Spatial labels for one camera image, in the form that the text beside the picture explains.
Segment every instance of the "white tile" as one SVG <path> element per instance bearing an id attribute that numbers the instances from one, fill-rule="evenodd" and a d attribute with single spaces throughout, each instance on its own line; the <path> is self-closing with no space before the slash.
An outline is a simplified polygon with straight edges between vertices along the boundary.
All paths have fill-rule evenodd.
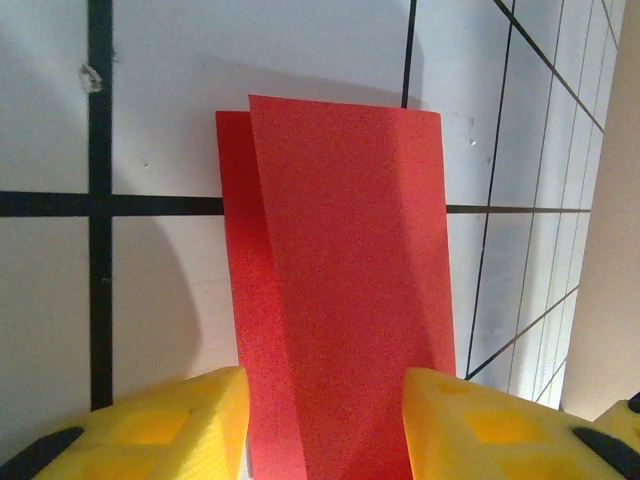
<path id="1" fill-rule="evenodd" d="M 542 338 L 540 342 L 538 366 L 536 368 L 536 377 L 533 388 L 534 400 L 536 400 L 546 388 L 553 376 L 553 368 L 555 366 L 558 338 L 560 336 L 562 321 L 562 308 L 563 304 L 561 303 L 551 310 L 551 312 L 549 312 L 542 321 Z"/>
<path id="2" fill-rule="evenodd" d="M 600 77 L 600 86 L 598 87 L 598 98 L 596 99 L 595 117 L 604 127 L 607 121 L 607 109 L 609 108 L 609 96 L 611 94 L 611 85 L 613 84 L 613 70 L 616 64 L 616 55 L 618 51 L 613 43 L 611 34 L 607 35 L 607 41 L 604 47 L 604 59 L 602 62 L 602 73 Z"/>
<path id="3" fill-rule="evenodd" d="M 470 370 L 515 335 L 530 228 L 530 214 L 489 217 Z"/>
<path id="4" fill-rule="evenodd" d="M 567 168 L 567 178 L 562 199 L 563 208 L 580 207 L 584 171 L 587 166 L 587 157 L 589 156 L 592 123 L 584 110 L 578 107 L 576 110 L 576 121 L 573 124 L 571 153 L 569 154 L 569 166 Z"/>
<path id="5" fill-rule="evenodd" d="M 560 22 L 555 65 L 574 92 L 578 91 L 580 85 L 591 3 L 585 0 L 565 0 Z"/>
<path id="6" fill-rule="evenodd" d="M 569 353 L 571 327 L 573 326 L 573 317 L 575 315 L 577 298 L 578 291 L 568 296 L 563 305 L 562 324 L 560 325 L 560 332 L 558 334 L 558 351 L 556 352 L 556 358 L 554 362 L 554 368 L 556 369 L 560 366 L 564 359 L 567 358 L 567 354 Z"/>
<path id="7" fill-rule="evenodd" d="M 556 243 L 553 268 L 551 270 L 547 308 L 550 308 L 554 303 L 564 297 L 567 292 L 577 221 L 577 213 L 563 213 L 560 216 L 558 241 Z"/>
<path id="8" fill-rule="evenodd" d="M 524 330 L 547 309 L 559 223 L 559 213 L 543 213 L 534 216 L 518 332 Z"/>
<path id="9" fill-rule="evenodd" d="M 0 190 L 87 191 L 87 3 L 3 2 Z"/>
<path id="10" fill-rule="evenodd" d="M 611 4 L 611 28 L 618 40 L 620 39 L 620 29 L 622 28 L 622 17 L 624 15 L 624 7 L 626 3 L 626 0 L 613 0 Z"/>
<path id="11" fill-rule="evenodd" d="M 114 390 L 237 365 L 223 217 L 114 220 Z"/>
<path id="12" fill-rule="evenodd" d="M 0 219 L 0 464 L 89 410 L 87 220 Z"/>
<path id="13" fill-rule="evenodd" d="M 578 214 L 578 224 L 576 226 L 576 238 L 573 242 L 573 253 L 571 255 L 571 267 L 569 269 L 569 281 L 567 291 L 573 289 L 580 283 L 580 273 L 582 272 L 582 262 L 584 260 L 584 247 L 587 241 L 587 230 L 589 229 L 589 219 L 591 214 Z"/>
<path id="14" fill-rule="evenodd" d="M 220 195 L 249 93 L 400 106 L 409 0 L 114 2 L 114 188 Z"/>
<path id="15" fill-rule="evenodd" d="M 467 369 L 484 222 L 485 215 L 447 215 L 456 373 L 461 378 Z"/>
<path id="16" fill-rule="evenodd" d="M 509 393 L 525 400 L 533 400 L 542 323 L 538 322 L 515 343 Z"/>
<path id="17" fill-rule="evenodd" d="M 555 408 L 556 410 L 560 407 L 560 399 L 562 398 L 562 384 L 564 383 L 564 372 L 565 372 L 565 364 L 558 369 L 555 377 L 551 381 L 551 385 L 549 386 L 549 400 L 547 406 L 550 408 Z"/>
<path id="18" fill-rule="evenodd" d="M 582 66 L 582 81 L 578 96 L 590 112 L 596 107 L 598 84 L 600 83 L 600 68 L 604 55 L 604 45 L 609 32 L 609 22 L 600 0 L 593 2 L 587 48 Z"/>
<path id="19" fill-rule="evenodd" d="M 554 78 L 540 164 L 536 198 L 538 207 L 560 208 L 562 206 L 575 112 L 575 100 L 558 79 Z"/>
<path id="20" fill-rule="evenodd" d="M 600 165 L 600 152 L 602 149 L 602 132 L 595 126 L 591 128 L 591 143 L 589 144 L 589 156 L 587 157 L 587 167 L 584 173 L 584 184 L 582 186 L 582 197 L 580 198 L 580 208 L 589 210 L 593 203 L 593 193 L 596 188 L 596 178 L 598 166 Z"/>
<path id="21" fill-rule="evenodd" d="M 551 88 L 551 70 L 519 33 L 511 37 L 492 205 L 532 207 Z"/>
<path id="22" fill-rule="evenodd" d="M 561 9 L 562 2 L 557 0 L 518 0 L 515 8 L 516 19 L 551 62 L 556 50 Z"/>
<path id="23" fill-rule="evenodd" d="M 471 379 L 473 383 L 495 388 L 501 392 L 509 389 L 509 370 L 511 369 L 511 357 L 513 345 L 498 355 L 493 362 L 483 368 Z"/>
<path id="24" fill-rule="evenodd" d="M 487 203 L 508 32 L 492 2 L 417 4 L 409 106 L 442 115 L 448 203 Z"/>

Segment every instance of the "black grid line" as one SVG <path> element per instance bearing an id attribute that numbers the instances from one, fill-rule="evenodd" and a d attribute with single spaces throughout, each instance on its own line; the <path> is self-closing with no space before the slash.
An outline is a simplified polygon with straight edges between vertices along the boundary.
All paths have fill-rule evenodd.
<path id="1" fill-rule="evenodd" d="M 604 10 L 604 14 L 607 17 L 607 24 L 609 25 L 609 32 L 611 32 L 611 36 L 613 37 L 613 44 L 616 46 L 616 50 L 618 49 L 618 40 L 616 40 L 616 34 L 613 33 L 613 25 L 611 24 L 611 16 L 609 15 L 609 10 L 607 10 L 607 5 L 604 3 L 604 0 L 600 0 L 602 3 L 602 9 Z"/>
<path id="2" fill-rule="evenodd" d="M 558 18 L 558 30 L 556 32 L 556 45 L 554 48 L 554 52 L 553 52 L 553 63 L 555 64 L 556 59 L 558 57 L 558 43 L 560 41 L 560 27 L 562 26 L 562 15 L 564 14 L 564 0 L 562 0 L 562 3 L 560 5 L 560 16 Z M 547 97 L 547 112 L 545 114 L 545 119 L 544 119 L 544 129 L 542 131 L 542 145 L 540 146 L 540 160 L 538 161 L 538 173 L 536 175 L 536 188 L 534 191 L 534 195 L 533 195 L 533 205 L 535 207 L 535 205 L 538 203 L 538 189 L 540 187 L 540 172 L 542 171 L 542 160 L 543 160 L 543 154 L 545 151 L 545 141 L 547 138 L 547 127 L 549 124 L 549 110 L 551 108 L 551 93 L 553 91 L 553 74 L 551 75 L 551 79 L 549 80 L 549 96 Z M 531 253 L 531 239 L 533 237 L 533 225 L 535 222 L 535 218 L 536 215 L 535 213 L 533 215 L 531 215 L 531 223 L 529 225 L 529 238 L 527 240 L 527 254 L 525 256 L 525 260 L 524 260 L 524 272 L 522 274 L 522 288 L 520 289 L 520 301 L 518 303 L 518 314 L 516 317 L 516 327 L 515 327 L 515 333 L 518 333 L 518 328 L 520 328 L 520 315 L 522 313 L 522 300 L 524 298 L 524 292 L 525 292 L 525 287 L 526 287 L 526 282 L 527 282 L 527 269 L 529 267 L 529 257 L 530 257 L 530 253 Z M 509 365 L 509 379 L 507 381 L 507 391 L 509 390 L 509 388 L 511 387 L 511 376 L 513 374 L 513 361 L 515 359 L 515 354 L 516 354 L 516 349 L 514 348 L 513 351 L 511 352 L 511 364 Z"/>
<path id="3" fill-rule="evenodd" d="M 597 90 L 596 90 L 596 105 L 595 105 L 595 110 L 596 110 L 596 111 L 598 110 L 598 105 L 599 105 L 599 102 L 600 102 L 600 95 L 599 95 L 599 93 L 600 93 L 600 85 L 602 84 L 602 74 L 603 74 L 602 66 L 604 66 L 604 57 L 605 57 L 605 56 L 606 56 L 606 54 L 607 54 L 607 45 L 608 45 L 608 43 L 609 43 L 609 39 L 610 39 L 610 38 L 611 38 L 611 39 L 613 39 L 613 38 L 614 38 L 613 34 L 611 34 L 611 35 L 610 35 L 610 34 L 608 34 L 608 33 L 607 33 L 607 36 L 606 36 L 606 38 L 605 38 L 605 40 L 604 40 L 604 51 L 602 52 L 602 65 L 601 65 L 601 68 L 600 68 L 600 77 L 598 78 L 598 87 L 597 87 Z"/>
<path id="4" fill-rule="evenodd" d="M 507 343 L 505 343 L 502 347 L 500 347 L 498 350 L 495 351 L 495 353 L 493 355 L 491 355 L 489 358 L 487 358 L 484 362 L 482 362 L 480 365 L 478 365 L 473 372 L 471 373 L 467 373 L 465 375 L 465 380 L 471 380 L 473 377 L 475 377 L 478 373 L 480 373 L 482 370 L 484 370 L 489 364 L 491 364 L 491 362 L 493 362 L 496 358 L 498 358 L 498 356 L 504 352 L 507 348 L 509 348 L 511 345 L 513 345 L 514 343 L 516 343 L 518 341 L 519 338 L 521 338 L 523 335 L 525 335 L 529 330 L 531 330 L 533 327 L 535 327 L 538 323 L 540 323 L 541 321 L 543 321 L 546 316 L 551 313 L 558 305 L 560 305 L 562 302 L 564 302 L 573 292 L 575 292 L 578 289 L 578 286 L 574 287 L 570 292 L 568 292 L 564 297 L 562 297 L 560 300 L 558 300 L 556 303 L 554 303 L 553 305 L 551 305 L 551 307 L 549 307 L 547 310 L 545 310 L 545 312 L 540 315 L 538 318 L 536 318 L 533 322 L 531 322 L 530 325 L 527 325 L 526 328 L 522 329 L 522 331 L 520 333 L 518 333 L 515 337 L 513 337 L 511 340 L 509 340 Z"/>
<path id="5" fill-rule="evenodd" d="M 502 2 L 502 0 L 493 0 L 493 2 L 507 16 L 507 18 L 511 22 L 511 25 L 514 26 L 516 28 L 516 30 L 518 30 L 518 32 L 520 32 L 520 35 L 522 35 L 522 37 L 527 41 L 527 43 L 531 46 L 531 48 L 533 48 L 533 50 L 538 54 L 540 59 L 545 63 L 545 65 L 547 65 L 547 67 L 551 70 L 551 72 L 558 79 L 558 81 L 564 86 L 564 88 L 567 89 L 567 92 L 569 92 L 569 95 L 571 95 L 573 97 L 573 99 L 577 102 L 577 104 L 580 106 L 580 108 L 582 108 L 584 110 L 584 112 L 589 116 L 591 121 L 596 124 L 596 126 L 598 127 L 598 129 L 600 129 L 601 132 L 604 132 L 604 128 L 602 127 L 602 125 L 600 125 L 600 123 L 598 122 L 596 117 L 589 111 L 589 109 L 585 106 L 585 104 L 582 102 L 582 100 L 580 100 L 580 97 L 569 86 L 569 84 L 564 79 L 564 77 L 562 75 L 560 75 L 560 73 L 556 69 L 555 65 L 549 61 L 549 59 L 542 52 L 542 50 L 540 49 L 538 44 L 533 40 L 533 38 L 531 38 L 531 35 L 529 35 L 527 33 L 527 31 L 522 26 L 522 24 L 516 19 L 516 17 L 514 16 L 514 13 L 511 10 L 509 10 L 509 7 L 507 7 Z"/>
<path id="6" fill-rule="evenodd" d="M 0 192 L 1 217 L 223 215 L 219 197 Z"/>
<path id="7" fill-rule="evenodd" d="M 578 80 L 578 91 L 580 91 L 580 87 L 582 86 L 582 76 L 584 74 L 584 59 L 587 55 L 587 43 L 589 41 L 589 30 L 591 27 L 591 16 L 593 14 L 593 6 L 595 5 L 596 0 L 591 0 L 591 8 L 589 10 L 589 20 L 588 20 L 588 24 L 587 24 L 587 34 L 585 36 L 584 39 L 584 49 L 583 49 L 583 53 L 582 53 L 582 64 L 580 66 L 580 78 Z M 573 125 L 571 128 L 571 141 L 569 144 L 569 157 L 567 159 L 567 167 L 565 170 L 565 176 L 564 176 L 564 186 L 562 188 L 562 204 L 564 204 L 564 194 L 566 192 L 566 188 L 567 188 L 567 176 L 569 173 L 569 164 L 571 162 L 571 150 L 573 149 L 573 135 L 575 132 L 575 124 L 576 124 L 576 116 L 578 113 L 578 107 L 576 105 L 576 108 L 574 109 L 573 112 Z M 591 128 L 590 130 L 590 135 L 593 134 L 593 128 Z M 588 161 L 588 156 L 589 156 L 589 151 L 587 150 L 587 158 L 585 159 L 585 169 L 586 169 L 586 162 Z M 558 238 L 560 236 L 560 227 L 562 225 L 562 214 L 560 214 L 560 218 L 558 219 L 558 230 L 556 232 L 556 241 L 555 241 L 555 245 L 553 247 L 553 260 L 551 262 L 551 276 L 550 276 L 550 282 L 549 282 L 549 288 L 547 290 L 547 304 L 549 304 L 549 295 L 551 293 L 551 281 L 553 281 L 553 273 L 554 270 L 556 268 L 556 252 L 558 250 Z M 573 256 L 573 246 L 575 244 L 575 230 L 574 230 L 574 236 L 573 236 L 573 241 L 572 241 L 572 249 L 571 249 L 571 255 Z M 568 282 L 569 282 L 569 274 L 571 273 L 571 264 L 569 264 L 569 273 L 567 274 L 567 285 L 565 285 L 565 298 L 566 298 L 566 291 L 568 288 Z M 540 353 L 542 351 L 542 342 L 544 341 L 544 331 L 547 327 L 547 321 L 546 319 L 543 320 L 542 322 L 542 334 L 540 335 L 540 344 L 538 346 L 538 359 L 536 361 L 536 371 L 535 371 L 535 375 L 533 377 L 533 391 L 535 392 L 535 387 L 537 384 L 537 380 L 538 380 L 538 370 L 540 369 Z"/>
<path id="8" fill-rule="evenodd" d="M 505 214 L 505 213 L 589 213 L 589 209 L 579 208 L 541 208 L 541 207 L 503 207 L 498 205 L 447 205 L 447 213 L 490 213 L 490 214 Z"/>
<path id="9" fill-rule="evenodd" d="M 89 196 L 112 193 L 113 2 L 88 0 L 87 56 L 101 78 L 89 94 Z M 89 348 L 91 409 L 113 403 L 113 223 L 89 216 Z"/>
<path id="10" fill-rule="evenodd" d="M 487 196 L 487 208 L 491 206 L 491 193 L 493 191 L 493 180 L 496 173 L 496 156 L 498 154 L 498 141 L 500 138 L 500 122 L 502 120 L 502 107 L 504 105 L 504 91 L 507 83 L 507 68 L 509 66 L 509 51 L 511 50 L 511 34 L 513 32 L 513 24 L 509 24 L 509 33 L 507 34 L 507 46 L 504 56 L 504 71 L 502 73 L 502 86 L 500 88 L 500 104 L 498 107 L 498 120 L 496 124 L 496 138 L 493 145 L 493 160 L 491 163 L 491 177 L 489 179 L 489 194 Z M 480 252 L 480 262 L 478 265 L 478 282 L 476 284 L 476 297 L 473 306 L 473 320 L 471 322 L 471 334 L 469 336 L 469 352 L 467 354 L 467 368 L 465 377 L 469 376 L 469 368 L 471 366 L 471 350 L 473 348 L 473 337 L 476 330 L 476 320 L 478 317 L 478 300 L 480 297 L 480 282 L 482 280 L 482 265 L 484 263 L 484 254 L 487 246 L 487 232 L 489 230 L 489 215 L 484 219 L 484 231 L 482 233 L 482 250 Z"/>
<path id="11" fill-rule="evenodd" d="M 411 7 L 409 9 L 409 26 L 407 27 L 407 51 L 404 57 L 401 108 L 407 108 L 407 105 L 409 104 L 409 80 L 411 78 L 411 56 L 413 55 L 413 36 L 416 26 L 417 4 L 418 0 L 411 0 Z"/>
<path id="12" fill-rule="evenodd" d="M 540 395 L 538 395 L 538 398 L 535 399 L 535 402 L 538 403 L 540 401 L 540 399 L 542 398 L 542 396 L 545 394 L 545 392 L 549 389 L 549 387 L 551 386 L 551 383 L 555 380 L 555 378 L 558 376 L 558 373 L 560 373 L 560 370 L 562 370 L 562 367 L 564 366 L 564 364 L 567 363 L 567 358 L 565 357 L 565 359 L 560 362 L 560 365 L 558 365 L 558 368 L 555 370 L 555 372 L 553 372 L 553 375 L 551 375 L 551 378 L 549 379 L 549 381 L 547 382 L 547 384 L 544 386 L 544 388 L 542 389 L 542 391 L 540 392 Z"/>
<path id="13" fill-rule="evenodd" d="M 553 354 L 553 364 L 554 364 L 554 365 L 555 365 L 555 364 L 556 364 L 556 362 L 558 361 L 558 350 L 560 349 L 560 334 L 561 334 L 561 332 L 562 332 L 562 325 L 564 324 L 564 311 L 565 311 L 566 307 L 567 307 L 567 303 L 565 302 L 565 303 L 564 303 L 564 305 L 562 305 L 562 315 L 560 316 L 560 327 L 559 327 L 559 329 L 558 329 L 558 332 L 559 332 L 559 333 L 558 333 L 558 341 L 557 341 L 557 343 L 556 343 L 556 351 L 555 351 L 555 353 Z"/>

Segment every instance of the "yellow 3d printed part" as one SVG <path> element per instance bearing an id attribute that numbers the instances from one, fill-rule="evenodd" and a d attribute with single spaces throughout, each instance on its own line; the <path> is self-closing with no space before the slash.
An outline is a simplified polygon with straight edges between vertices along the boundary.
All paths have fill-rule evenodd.
<path id="1" fill-rule="evenodd" d="M 640 415 L 632 401 L 618 402 L 592 423 L 433 370 L 410 369 L 403 419 L 413 477 L 640 478 Z"/>
<path id="2" fill-rule="evenodd" d="M 65 425 L 84 432 L 33 478 L 236 480 L 248 420 L 246 373 L 223 368 Z"/>

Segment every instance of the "red foam sheet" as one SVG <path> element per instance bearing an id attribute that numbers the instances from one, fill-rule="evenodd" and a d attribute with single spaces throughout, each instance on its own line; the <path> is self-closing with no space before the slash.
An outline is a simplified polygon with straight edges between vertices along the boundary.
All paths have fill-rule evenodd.
<path id="1" fill-rule="evenodd" d="M 224 115 L 218 135 L 256 479 L 409 479 L 404 372 L 455 371 L 439 116 L 255 96 L 250 105 L 242 135 L 234 140 Z M 262 200 L 250 216 L 232 206 L 249 202 L 244 187 Z M 281 421 L 267 422 L 274 412 Z M 306 473 L 274 476 L 263 462 Z"/>
<path id="2" fill-rule="evenodd" d="M 218 148 L 233 308 L 250 377 L 249 445 L 260 479 L 305 479 L 278 281 L 248 112 L 218 112 Z"/>

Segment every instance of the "red card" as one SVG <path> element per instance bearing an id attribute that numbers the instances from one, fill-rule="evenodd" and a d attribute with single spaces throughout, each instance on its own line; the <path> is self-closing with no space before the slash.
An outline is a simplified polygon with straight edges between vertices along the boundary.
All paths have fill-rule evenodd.
<path id="1" fill-rule="evenodd" d="M 404 372 L 455 373 L 439 116 L 250 105 L 217 119 L 255 478 L 410 479 Z"/>

